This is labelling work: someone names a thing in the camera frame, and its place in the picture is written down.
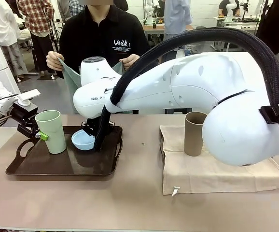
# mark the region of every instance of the shirt collar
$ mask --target shirt collar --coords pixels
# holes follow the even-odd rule
[[[110,7],[110,11],[107,14],[105,20],[106,19],[110,20],[111,22],[118,23],[118,9],[115,5]],[[93,22],[93,19],[91,17],[90,12],[89,12],[88,6],[85,6],[85,9],[84,9],[84,25],[88,24],[88,23],[92,23],[92,22]]]

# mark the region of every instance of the light blue shirt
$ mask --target light blue shirt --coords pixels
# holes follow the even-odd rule
[[[164,10],[164,33],[176,35],[192,23],[189,0],[166,0]]]

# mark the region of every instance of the light blue bowl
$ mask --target light blue bowl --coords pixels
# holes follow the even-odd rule
[[[78,149],[82,151],[88,151],[93,148],[93,145],[95,144],[95,138],[87,134],[85,131],[79,130],[72,135],[72,143]]]

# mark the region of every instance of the neck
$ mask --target neck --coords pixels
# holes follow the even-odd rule
[[[102,20],[104,20],[107,14],[110,11],[109,5],[101,5],[101,6],[88,6],[90,14],[92,16],[93,21],[100,24]]]

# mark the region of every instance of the brown cup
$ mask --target brown cup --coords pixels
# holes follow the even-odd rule
[[[202,128],[207,114],[189,112],[184,123],[184,152],[189,156],[199,156],[202,152]]]

